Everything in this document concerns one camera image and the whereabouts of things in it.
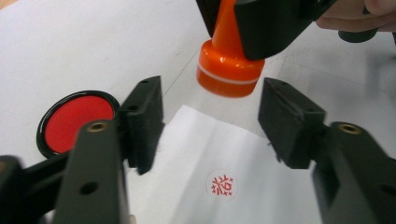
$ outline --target red circle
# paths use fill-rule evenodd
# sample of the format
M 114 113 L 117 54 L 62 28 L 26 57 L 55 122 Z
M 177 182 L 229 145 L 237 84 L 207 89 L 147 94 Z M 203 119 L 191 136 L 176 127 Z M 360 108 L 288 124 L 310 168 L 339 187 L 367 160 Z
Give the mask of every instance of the red circle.
M 64 153 L 73 148 L 78 130 L 97 119 L 113 119 L 111 104 L 99 96 L 81 96 L 71 100 L 49 118 L 44 136 L 49 148 Z

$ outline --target red ink stamp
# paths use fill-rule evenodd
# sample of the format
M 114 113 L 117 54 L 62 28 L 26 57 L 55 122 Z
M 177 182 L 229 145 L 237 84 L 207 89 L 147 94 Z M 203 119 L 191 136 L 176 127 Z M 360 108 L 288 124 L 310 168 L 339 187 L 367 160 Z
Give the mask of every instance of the red ink stamp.
M 238 192 L 235 175 L 226 170 L 212 172 L 206 179 L 206 191 L 213 197 L 230 201 Z

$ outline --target human hand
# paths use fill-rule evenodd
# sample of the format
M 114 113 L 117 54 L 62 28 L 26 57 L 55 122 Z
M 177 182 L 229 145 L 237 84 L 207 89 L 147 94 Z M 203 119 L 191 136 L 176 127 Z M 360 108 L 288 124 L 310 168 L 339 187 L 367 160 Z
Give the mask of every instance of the human hand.
M 338 0 L 317 21 L 318 27 L 347 32 L 396 32 L 396 0 Z

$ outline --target white paper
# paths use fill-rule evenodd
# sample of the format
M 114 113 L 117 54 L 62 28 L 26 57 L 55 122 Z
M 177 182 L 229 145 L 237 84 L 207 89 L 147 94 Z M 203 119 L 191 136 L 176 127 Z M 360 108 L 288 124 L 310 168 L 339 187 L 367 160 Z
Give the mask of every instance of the white paper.
M 268 144 L 182 106 L 164 129 L 152 170 L 128 174 L 131 213 L 138 224 L 320 223 L 311 171 L 279 163 Z M 228 179 L 223 194 L 212 188 L 215 178 Z

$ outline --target white stripe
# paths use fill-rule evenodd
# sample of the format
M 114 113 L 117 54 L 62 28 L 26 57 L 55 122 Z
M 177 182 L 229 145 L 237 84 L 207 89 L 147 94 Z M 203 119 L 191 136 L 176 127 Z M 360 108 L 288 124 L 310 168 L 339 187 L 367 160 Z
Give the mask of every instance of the white stripe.
M 200 63 L 198 63 L 198 67 L 199 69 L 201 69 L 207 76 L 214 78 L 215 80 L 221 81 L 221 82 L 225 82 L 225 83 L 230 83 L 230 84 L 236 84 L 236 85 L 248 85 L 248 84 L 253 84 L 256 83 L 259 79 L 253 79 L 253 80 L 249 80 L 249 81 L 237 81 L 237 80 L 232 80 L 232 79 L 228 79 L 225 77 L 219 77 L 216 74 L 213 74 L 209 71 L 207 71 L 206 69 L 204 69 Z

